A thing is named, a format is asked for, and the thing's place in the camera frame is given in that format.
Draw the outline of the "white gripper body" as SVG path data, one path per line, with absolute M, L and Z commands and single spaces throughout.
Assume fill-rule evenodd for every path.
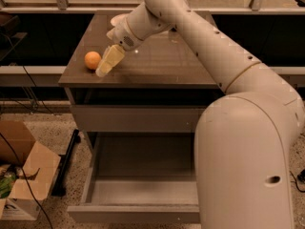
M 107 32 L 107 36 L 114 44 L 121 46 L 126 52 L 135 50 L 143 43 L 142 40 L 132 33 L 127 22 L 127 17 L 122 24 L 112 27 Z

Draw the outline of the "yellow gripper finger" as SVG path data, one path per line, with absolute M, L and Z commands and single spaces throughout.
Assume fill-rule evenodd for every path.
M 95 73 L 98 77 L 106 76 L 125 57 L 124 49 L 119 45 L 112 45 L 105 49 Z

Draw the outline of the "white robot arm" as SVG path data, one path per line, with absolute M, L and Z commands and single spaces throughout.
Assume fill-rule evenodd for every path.
M 194 136 L 203 229 L 295 229 L 289 150 L 304 127 L 297 91 L 191 10 L 186 0 L 144 0 L 119 20 L 98 64 L 106 75 L 149 36 L 174 28 L 223 97 L 206 108 Z

